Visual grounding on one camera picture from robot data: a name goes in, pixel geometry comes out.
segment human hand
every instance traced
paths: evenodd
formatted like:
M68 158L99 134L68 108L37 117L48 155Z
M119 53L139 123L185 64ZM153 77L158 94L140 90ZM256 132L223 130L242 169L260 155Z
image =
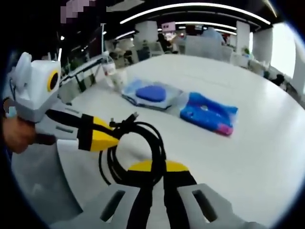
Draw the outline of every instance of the human hand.
M32 145L36 138L35 124L19 117L3 119L4 142L9 150L20 154Z

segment yellow circular ring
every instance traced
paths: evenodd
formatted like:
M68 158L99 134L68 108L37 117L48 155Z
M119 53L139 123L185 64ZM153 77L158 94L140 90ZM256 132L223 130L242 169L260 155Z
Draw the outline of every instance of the yellow circular ring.
M48 79L48 86L47 86L47 88L48 88L48 92L50 92L50 91L52 91L54 88L51 88L51 83L52 83L52 79L53 79L53 77L55 76L55 74L57 74L57 77L59 77L58 76L58 72L56 71L56 70L54 70L53 72L51 72L51 74L50 74L50 76L49 76L49 79Z

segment white table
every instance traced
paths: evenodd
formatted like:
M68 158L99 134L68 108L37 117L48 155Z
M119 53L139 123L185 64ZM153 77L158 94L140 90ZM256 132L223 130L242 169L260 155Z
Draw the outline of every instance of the white table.
M137 111L140 121L160 131L168 159L188 166L197 183L228 199L238 216L268 227L281 218L305 174L305 110L292 97L248 70L199 57L162 55L126 70L129 76L170 83L237 106L233 134L220 136L169 114L134 107L100 84L75 98L73 105L106 121L120 121ZM60 143L58 149L70 189L83 207L106 188L98 154ZM133 134L122 139L117 154L126 169L150 157L145 140Z

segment led strip light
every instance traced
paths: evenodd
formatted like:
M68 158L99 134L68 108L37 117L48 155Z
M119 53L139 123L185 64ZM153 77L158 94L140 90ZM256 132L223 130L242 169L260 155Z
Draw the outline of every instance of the led strip light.
M125 20L122 20L120 22L120 24L124 24L128 21L131 21L135 18L138 18L138 17L141 17L145 14L148 14L148 13L152 13L152 12L156 12L156 11L160 11L160 10L164 10L164 9L170 9L170 8L176 8L176 7L188 7L188 6L203 6L203 7L217 7L217 8L222 8L222 9L227 9L227 10L233 10L233 11L236 11L236 12L239 12L239 13L243 13L243 14L246 14L248 16L251 16L253 18L256 18L268 25L270 25L271 23L269 21L267 21L266 19L254 14L254 13L251 13L251 12L248 12L248 11L245 11L245 10L242 10L242 9L239 9L239 8L236 8L236 7L232 7L232 6L227 6L227 5L222 5L222 4L215 4L215 3L206 3L206 2L189 2L189 3L178 3L178 4L172 4L172 5L167 5L167 6L161 6L161 7L157 7L157 8L154 8L154 9L150 9L150 10L146 10L146 11L143 11L141 13L138 13L136 15L133 15Z
M120 38L122 38L122 37L124 37L124 36L129 35L129 34L133 34L134 32L135 32L135 31L130 31L130 32L124 33L124 34L122 34L122 35L116 37L115 39L118 40L118 39L120 39Z
M235 35L235 36L237 35L236 32L230 32L230 31L227 31L227 30L215 29L215 31L224 32L224 33L228 33L228 34Z
M184 24L191 24L191 25L212 25L212 26L219 26L219 27L224 27L227 29L231 30L236 30L236 27L229 26L229 25L222 25L218 23L211 23L211 22L200 22L200 21L180 21L176 22L176 25L184 25Z

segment ceiling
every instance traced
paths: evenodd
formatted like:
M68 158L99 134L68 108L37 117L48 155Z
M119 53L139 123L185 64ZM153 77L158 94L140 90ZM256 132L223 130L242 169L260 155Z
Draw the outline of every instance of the ceiling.
M100 26L101 22L107 23L105 25L107 31L105 39L113 39L123 33L132 31L137 23L146 20L157 21L159 26L164 22L171 21L206 21L234 27L236 27L237 20L244 20L245 23L250 24L252 31L270 27L270 25L243 13L215 7L170 8L145 14L120 24L122 20L137 13L160 6L186 2L218 3L236 7L263 17L270 21L271 25L282 20L281 17L276 18L268 7L259 0L145 0L144 3L129 10L107 13L105 12L105 6L115 6L122 3L122 0L87 1L90 2L90 6L83 7L83 12L79 12L77 15L73 14L74 18L69 18L66 23L61 23L62 13L60 9L61 6L66 5L67 0L62 0L60 4L52 6L46 5L43 1L41 1L41 4L37 4L37 1L35 1L35 4L32 5L27 2L29 10L20 7L19 12L16 12L16 15L20 17L18 24L16 24L18 30L15 31L17 35L16 47L21 51L30 52L37 58L46 55L47 52L56 52L60 47L63 49L63 55L65 55L79 45L85 46L92 39L93 32Z

